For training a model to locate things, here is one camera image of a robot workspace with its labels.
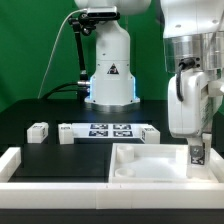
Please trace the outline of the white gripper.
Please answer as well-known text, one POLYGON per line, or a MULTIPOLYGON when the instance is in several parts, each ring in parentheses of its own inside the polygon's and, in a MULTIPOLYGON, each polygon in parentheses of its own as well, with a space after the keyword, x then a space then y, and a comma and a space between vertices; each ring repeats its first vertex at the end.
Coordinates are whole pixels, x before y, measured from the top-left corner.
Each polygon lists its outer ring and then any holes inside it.
POLYGON ((191 138, 188 140, 190 164, 208 164, 210 160, 212 135, 202 133, 220 107, 220 97, 209 95, 209 85, 215 78, 214 72, 194 69, 183 72, 181 75, 183 101, 177 98, 176 77, 172 77, 169 81, 169 130, 175 138, 191 138))

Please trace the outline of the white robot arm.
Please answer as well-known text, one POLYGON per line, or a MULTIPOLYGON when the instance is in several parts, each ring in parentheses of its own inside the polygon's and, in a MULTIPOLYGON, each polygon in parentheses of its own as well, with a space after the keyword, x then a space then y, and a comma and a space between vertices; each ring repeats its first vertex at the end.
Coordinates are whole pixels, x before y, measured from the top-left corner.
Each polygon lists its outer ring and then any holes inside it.
MULTIPOLYGON (((83 13, 81 30, 96 37, 96 71, 85 102, 100 109, 122 109, 139 102, 130 73, 130 36, 117 20, 145 12, 152 0, 74 0, 83 13)), ((188 163, 205 166, 206 138, 222 103, 224 83, 224 0, 158 0, 165 19, 168 122, 171 135, 188 142, 188 163)))

